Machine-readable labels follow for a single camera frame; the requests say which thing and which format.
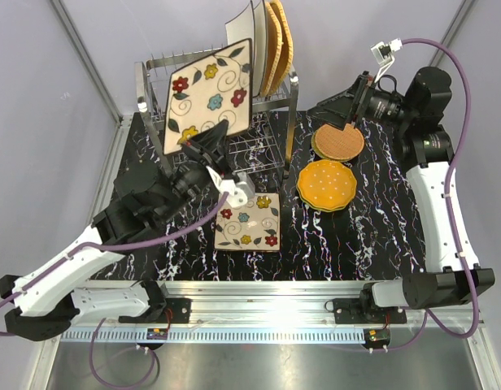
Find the woven orange rattan plate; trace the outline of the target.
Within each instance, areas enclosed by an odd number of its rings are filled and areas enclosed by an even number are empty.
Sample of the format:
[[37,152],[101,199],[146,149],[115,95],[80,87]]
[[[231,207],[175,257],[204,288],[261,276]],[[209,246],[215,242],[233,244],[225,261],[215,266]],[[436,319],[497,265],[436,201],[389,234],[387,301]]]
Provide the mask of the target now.
[[322,158],[346,162],[361,153],[364,147],[364,136],[351,124],[347,124],[344,129],[324,124],[315,131],[311,143],[313,149]]

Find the orange polka dot plate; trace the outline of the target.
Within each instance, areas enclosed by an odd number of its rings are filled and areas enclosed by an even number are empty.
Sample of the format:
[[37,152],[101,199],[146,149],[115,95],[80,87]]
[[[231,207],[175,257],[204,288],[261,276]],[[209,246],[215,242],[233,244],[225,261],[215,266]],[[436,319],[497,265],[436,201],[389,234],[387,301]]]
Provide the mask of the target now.
[[321,159],[308,163],[299,172],[296,188],[312,209],[331,212],[343,210],[354,199],[357,180],[349,167]]

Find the floral square plate dark rim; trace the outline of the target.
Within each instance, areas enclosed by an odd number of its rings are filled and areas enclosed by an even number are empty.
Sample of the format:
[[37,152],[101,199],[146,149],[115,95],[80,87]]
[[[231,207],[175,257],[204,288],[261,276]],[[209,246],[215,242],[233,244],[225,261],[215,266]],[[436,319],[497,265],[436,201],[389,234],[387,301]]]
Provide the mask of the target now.
[[225,202],[216,216],[214,247],[218,250],[278,252],[281,247],[280,196],[256,193],[245,205]]

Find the green polka dot plate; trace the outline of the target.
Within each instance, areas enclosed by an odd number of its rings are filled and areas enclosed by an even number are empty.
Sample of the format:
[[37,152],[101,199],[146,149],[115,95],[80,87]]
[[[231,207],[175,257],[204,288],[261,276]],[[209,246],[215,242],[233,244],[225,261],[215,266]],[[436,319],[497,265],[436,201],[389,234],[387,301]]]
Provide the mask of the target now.
[[301,199],[311,208],[325,212],[345,209],[356,195],[357,182],[351,179],[298,180]]

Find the grey square plate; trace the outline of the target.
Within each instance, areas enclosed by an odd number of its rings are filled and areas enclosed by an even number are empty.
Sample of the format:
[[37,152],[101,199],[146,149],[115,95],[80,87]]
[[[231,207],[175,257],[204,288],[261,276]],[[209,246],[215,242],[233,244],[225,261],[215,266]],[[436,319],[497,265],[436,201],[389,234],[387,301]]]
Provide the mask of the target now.
[[255,30],[253,2],[249,1],[246,7],[224,26],[229,46],[242,40],[253,40]]

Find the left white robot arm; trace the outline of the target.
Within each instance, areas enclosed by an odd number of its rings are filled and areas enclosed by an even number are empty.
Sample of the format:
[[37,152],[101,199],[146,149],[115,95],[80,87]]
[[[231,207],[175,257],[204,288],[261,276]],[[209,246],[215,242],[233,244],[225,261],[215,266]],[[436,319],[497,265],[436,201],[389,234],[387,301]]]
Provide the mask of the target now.
[[27,275],[4,275],[0,279],[0,309],[7,304],[14,307],[4,316],[6,328],[0,330],[0,337],[44,341],[82,322],[170,320],[168,299],[154,280],[97,290],[82,284],[131,253],[186,236],[216,216],[221,202],[195,223],[171,234],[159,234],[160,224],[169,222],[201,195],[217,175],[227,175],[224,143],[228,130],[228,120],[222,119],[205,132],[180,141],[188,161],[171,174],[146,161],[117,177],[117,198],[96,214],[66,249]]

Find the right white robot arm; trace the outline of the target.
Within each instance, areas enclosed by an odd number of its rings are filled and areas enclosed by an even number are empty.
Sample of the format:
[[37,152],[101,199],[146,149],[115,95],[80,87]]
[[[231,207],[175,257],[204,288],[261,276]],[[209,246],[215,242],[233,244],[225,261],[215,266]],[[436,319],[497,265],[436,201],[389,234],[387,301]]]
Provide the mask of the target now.
[[441,125],[451,100],[451,77],[422,67],[407,92],[387,91],[363,72],[348,89],[318,102],[308,114],[338,129],[363,120],[394,131],[396,158],[411,186],[425,238],[425,271],[387,282],[366,283],[356,299],[333,300],[338,323],[405,323],[405,309],[473,303],[495,282],[470,244],[456,195],[455,156]]

